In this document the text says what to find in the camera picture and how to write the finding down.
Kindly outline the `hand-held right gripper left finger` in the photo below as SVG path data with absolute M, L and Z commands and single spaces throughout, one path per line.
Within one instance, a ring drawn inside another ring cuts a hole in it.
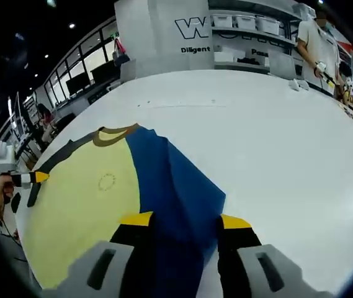
M 126 215 L 112 238 L 76 259 L 67 277 L 41 297 L 151 297 L 154 265 L 153 212 Z

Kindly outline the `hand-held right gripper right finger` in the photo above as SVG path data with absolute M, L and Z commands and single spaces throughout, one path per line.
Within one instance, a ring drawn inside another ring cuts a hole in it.
M 224 297 L 333 297 L 303 279 L 301 267 L 273 245 L 263 245 L 247 221 L 217 220 L 218 272 Z

